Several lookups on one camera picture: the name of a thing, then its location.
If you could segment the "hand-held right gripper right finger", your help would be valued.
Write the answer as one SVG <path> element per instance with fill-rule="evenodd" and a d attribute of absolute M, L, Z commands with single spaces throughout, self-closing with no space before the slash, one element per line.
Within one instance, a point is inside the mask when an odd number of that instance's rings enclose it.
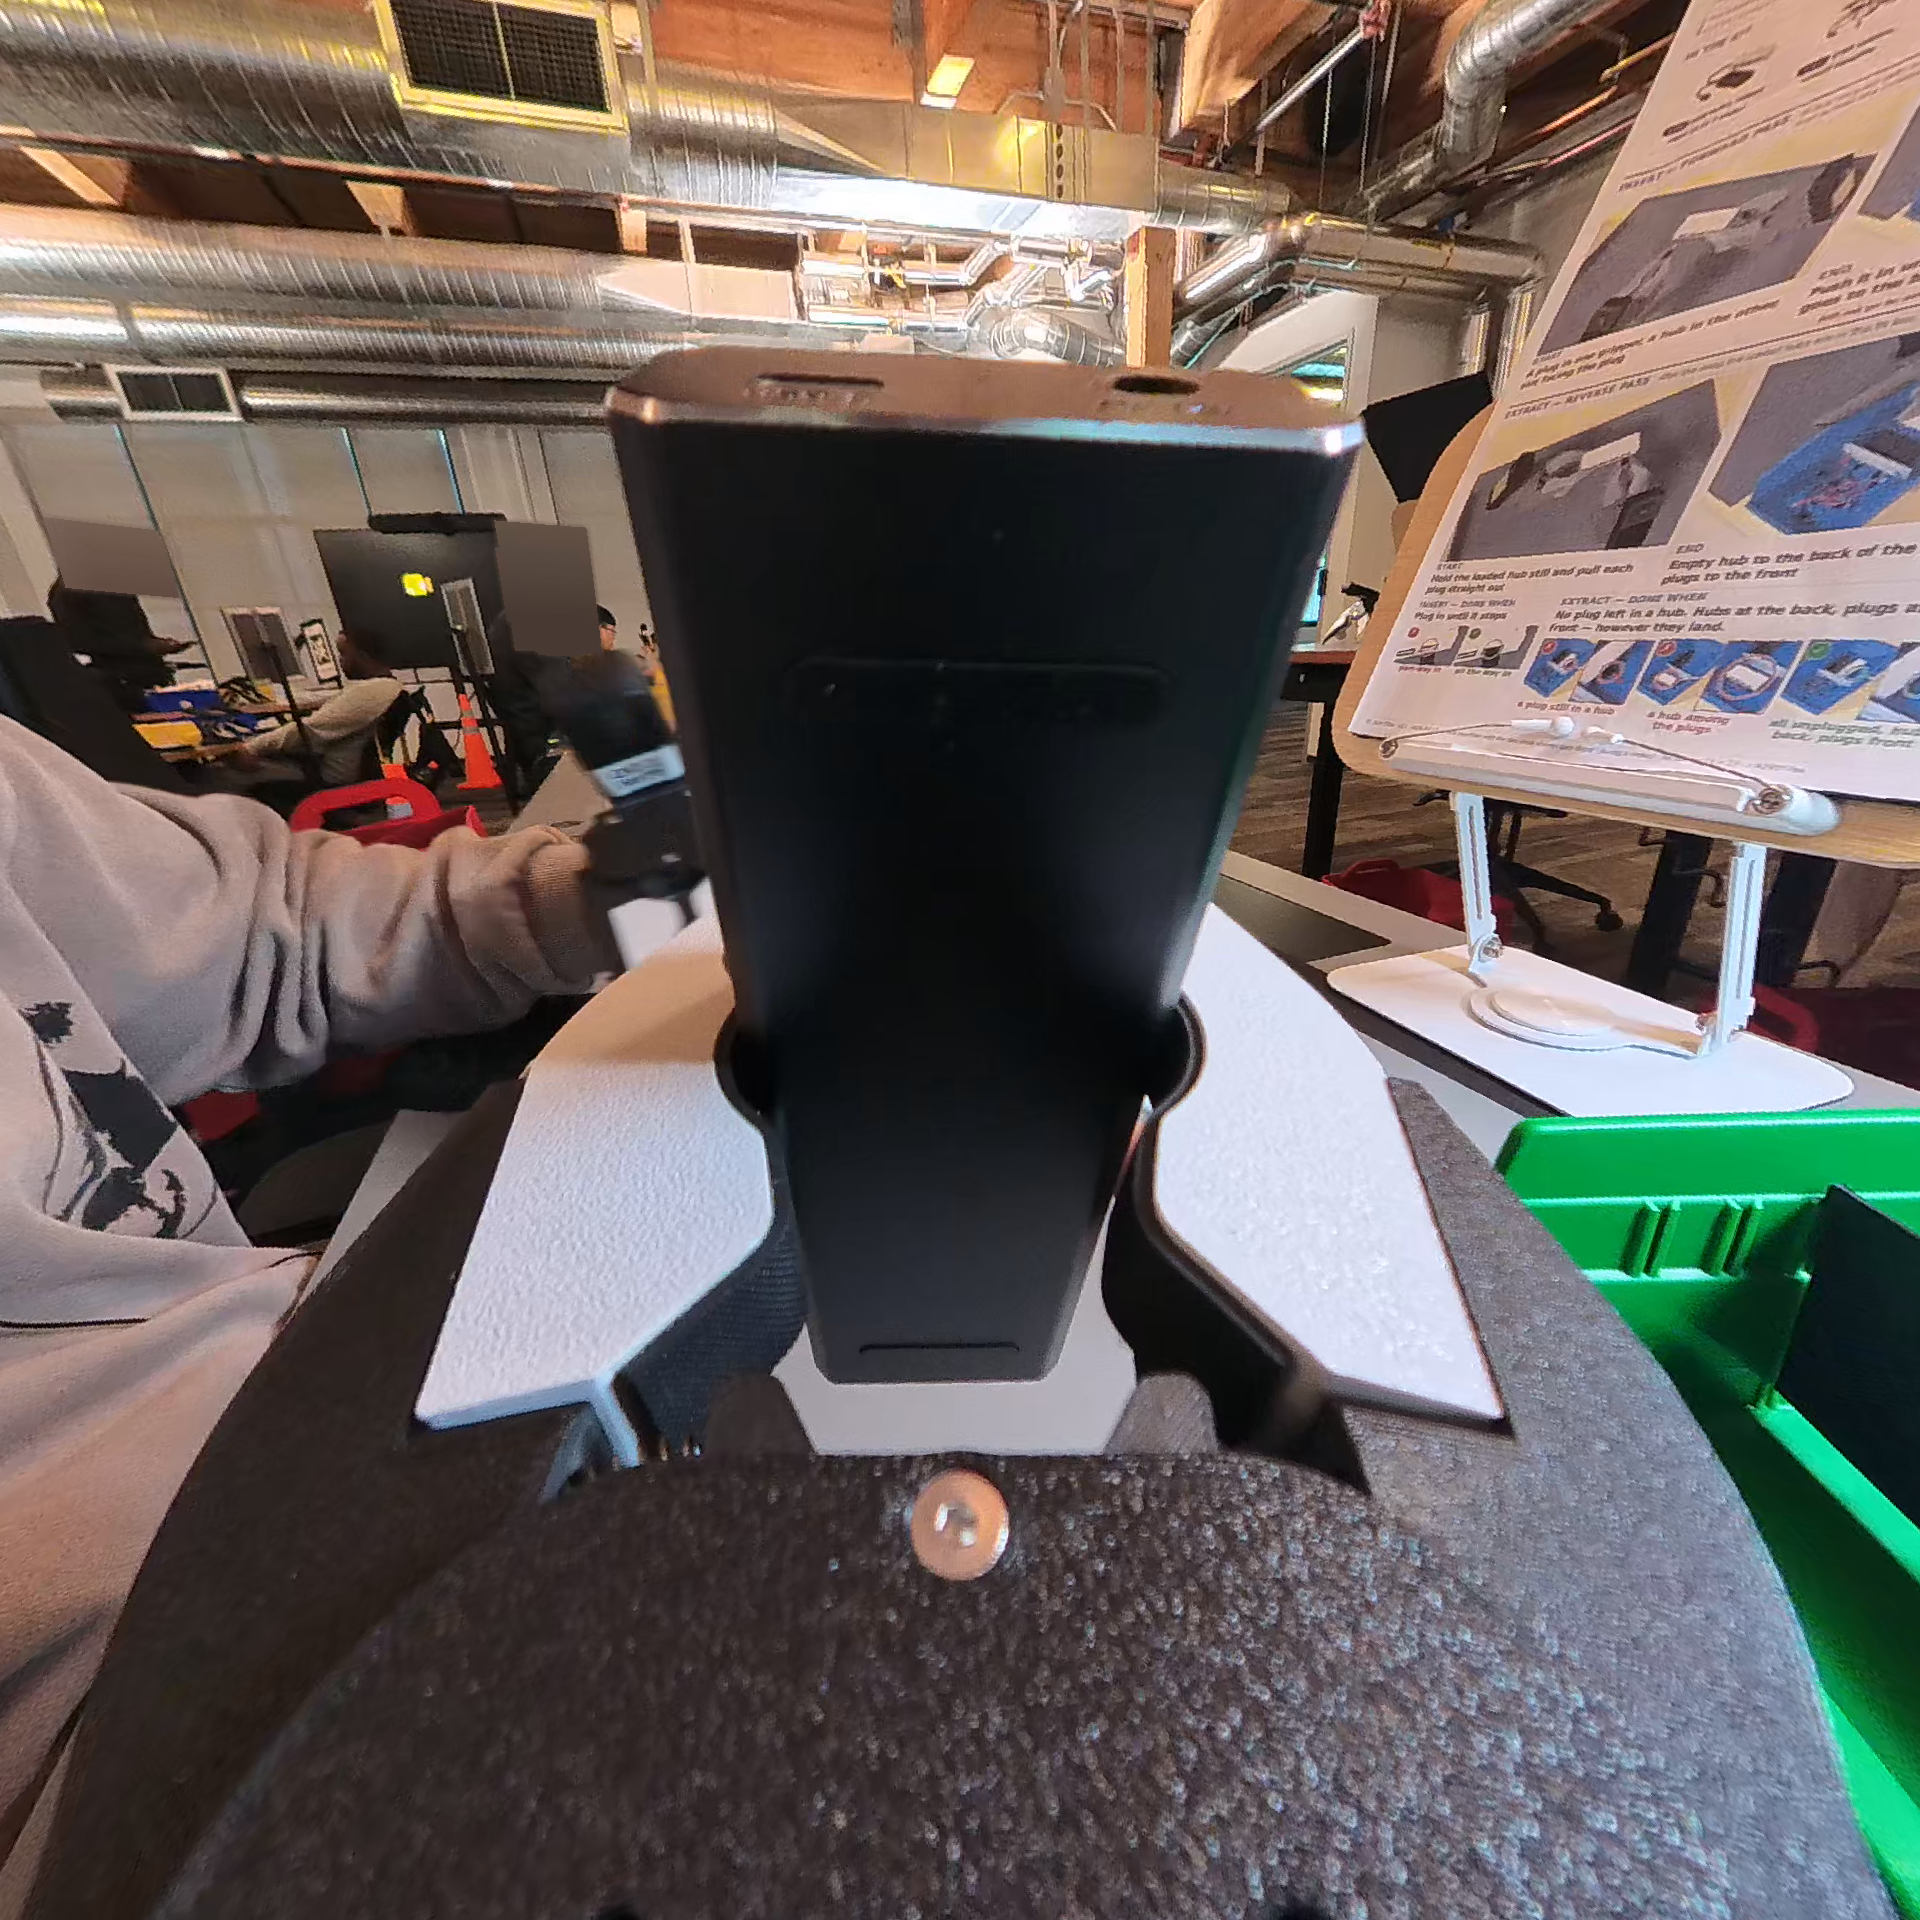
<path fill-rule="evenodd" d="M 1364 1482 L 1359 1416 L 1507 1440 L 1383 1067 L 1222 909 L 1163 1069 L 1100 1240 L 1100 1306 L 1138 1360 L 1106 1451 L 1249 1451 Z"/>

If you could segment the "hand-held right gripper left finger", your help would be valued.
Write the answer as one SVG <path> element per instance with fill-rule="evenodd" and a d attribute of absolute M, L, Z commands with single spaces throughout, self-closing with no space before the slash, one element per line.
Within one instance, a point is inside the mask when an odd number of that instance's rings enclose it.
<path fill-rule="evenodd" d="M 723 1078 L 725 1023 L 705 916 L 542 1049 L 419 1383 L 423 1428 L 591 1408 L 611 1451 L 684 1447 L 725 1379 L 795 1341 L 795 1229 Z"/>

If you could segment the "wide dark grey usb hub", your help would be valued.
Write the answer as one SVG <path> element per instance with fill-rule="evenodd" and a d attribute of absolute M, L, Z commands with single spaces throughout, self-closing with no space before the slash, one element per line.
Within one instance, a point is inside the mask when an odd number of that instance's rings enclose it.
<path fill-rule="evenodd" d="M 815 1360 L 1038 1379 L 1364 431 L 1245 368 L 757 349 L 609 431 Z"/>

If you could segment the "person's left forearm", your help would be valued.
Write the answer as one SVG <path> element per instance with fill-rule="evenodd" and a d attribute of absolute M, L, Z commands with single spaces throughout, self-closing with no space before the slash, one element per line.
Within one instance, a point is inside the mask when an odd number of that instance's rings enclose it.
<path fill-rule="evenodd" d="M 0 730 L 7 1131 L 52 1123 L 26 1004 L 69 1004 L 178 1103 L 329 1049 L 480 1035 L 618 967 L 591 854 L 555 826 L 355 847 L 243 796 L 131 791 Z"/>

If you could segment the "black monitor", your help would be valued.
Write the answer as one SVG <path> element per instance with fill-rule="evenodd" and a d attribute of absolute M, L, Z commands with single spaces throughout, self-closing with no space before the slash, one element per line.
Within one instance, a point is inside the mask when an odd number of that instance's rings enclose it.
<path fill-rule="evenodd" d="M 318 529 L 314 544 L 348 638 L 395 669 L 472 669 L 472 647 L 502 619 L 502 513 L 371 513 Z"/>

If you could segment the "red bin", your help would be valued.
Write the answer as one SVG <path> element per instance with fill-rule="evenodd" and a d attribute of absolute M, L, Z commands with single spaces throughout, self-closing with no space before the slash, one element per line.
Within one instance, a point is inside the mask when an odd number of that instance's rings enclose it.
<path fill-rule="evenodd" d="M 1465 931 L 1460 883 L 1459 876 L 1443 876 L 1435 868 L 1406 868 L 1395 860 L 1355 860 L 1320 876 L 1320 883 L 1368 896 L 1378 909 L 1395 909 L 1432 924 Z"/>
<path fill-rule="evenodd" d="M 483 831 L 472 805 L 441 805 L 419 778 L 355 778 L 310 791 L 289 820 L 293 831 L 343 831 L 362 847 L 423 850 L 443 831 Z"/>

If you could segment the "green plastic bin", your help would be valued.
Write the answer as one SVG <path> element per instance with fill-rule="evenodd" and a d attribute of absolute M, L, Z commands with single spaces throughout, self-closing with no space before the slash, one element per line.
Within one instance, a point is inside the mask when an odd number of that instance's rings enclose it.
<path fill-rule="evenodd" d="M 1851 1188 L 1920 1231 L 1920 1114 L 1531 1118 L 1501 1175 L 1663 1365 L 1802 1615 L 1860 1827 L 1920 1911 L 1920 1520 L 1781 1392 L 1815 1209 Z"/>

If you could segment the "black office chair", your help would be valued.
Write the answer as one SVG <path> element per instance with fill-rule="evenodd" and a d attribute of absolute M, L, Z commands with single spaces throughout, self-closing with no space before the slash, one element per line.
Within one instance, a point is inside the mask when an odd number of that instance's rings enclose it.
<path fill-rule="evenodd" d="M 1526 931 L 1539 950 L 1551 945 L 1551 931 L 1546 931 L 1540 910 L 1526 903 L 1531 894 L 1573 896 L 1580 909 L 1594 909 L 1594 931 L 1619 933 L 1627 920 L 1606 894 L 1577 883 L 1566 876 L 1540 871 L 1519 850 L 1526 825 L 1565 825 L 1566 809 L 1496 801 L 1489 820 L 1493 820 L 1489 825 L 1493 883 L 1501 896 L 1515 896 L 1519 924 Z"/>

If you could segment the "person's torso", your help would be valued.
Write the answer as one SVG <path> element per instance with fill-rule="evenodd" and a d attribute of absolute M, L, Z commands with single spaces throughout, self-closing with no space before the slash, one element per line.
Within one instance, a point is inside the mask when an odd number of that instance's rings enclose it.
<path fill-rule="evenodd" d="M 0 1798 L 69 1730 L 131 1577 L 310 1261 L 235 1225 L 201 1147 L 63 974 L 6 988 Z"/>

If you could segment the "black divider panel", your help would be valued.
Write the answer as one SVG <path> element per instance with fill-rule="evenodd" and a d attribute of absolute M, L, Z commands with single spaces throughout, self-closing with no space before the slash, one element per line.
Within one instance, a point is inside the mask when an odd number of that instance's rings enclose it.
<path fill-rule="evenodd" d="M 1775 1392 L 1906 1520 L 1920 1515 L 1920 1237 L 1828 1188 Z"/>

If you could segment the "ceiling vent grille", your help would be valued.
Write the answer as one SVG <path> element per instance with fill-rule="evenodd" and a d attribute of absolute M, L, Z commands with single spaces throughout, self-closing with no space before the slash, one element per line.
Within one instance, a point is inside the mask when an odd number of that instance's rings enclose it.
<path fill-rule="evenodd" d="M 542 130 L 625 130 L 611 7 L 587 0 L 375 0 L 399 109 Z"/>

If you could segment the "printed instruction sheet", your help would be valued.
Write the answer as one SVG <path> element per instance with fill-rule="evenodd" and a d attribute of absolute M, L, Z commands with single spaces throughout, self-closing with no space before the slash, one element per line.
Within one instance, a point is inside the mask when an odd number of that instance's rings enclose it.
<path fill-rule="evenodd" d="M 1920 7 L 1691 5 L 1350 736 L 1917 801 Z"/>

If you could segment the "silver air duct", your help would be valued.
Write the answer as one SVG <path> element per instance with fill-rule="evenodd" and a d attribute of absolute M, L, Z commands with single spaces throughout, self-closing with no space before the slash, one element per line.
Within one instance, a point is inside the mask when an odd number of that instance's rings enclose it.
<path fill-rule="evenodd" d="M 804 342 L 792 271 L 6 205 L 13 363 L 600 375 L 700 342 Z"/>
<path fill-rule="evenodd" d="M 1117 241 L 1141 223 L 1236 236 L 1296 213 L 1283 180 L 1163 158 L 1146 130 L 770 86 L 622 40 L 625 130 L 399 109 L 371 5 L 29 0 L 0 7 L 0 67 L 6 130 L 36 145 L 255 156 L 792 229 Z"/>
<path fill-rule="evenodd" d="M 1460 183 L 1501 135 L 1515 76 L 1565 40 L 1594 36 L 1619 5 L 1601 0 L 1493 0 L 1447 42 L 1438 117 L 1426 135 L 1355 195 L 1350 213 L 1296 213 L 1208 255 L 1173 291 L 1173 363 L 1202 354 L 1214 315 L 1249 303 L 1292 271 L 1305 276 L 1432 276 L 1432 283 L 1526 283 L 1539 270 L 1471 270 L 1465 241 L 1395 223 L 1401 213 Z"/>

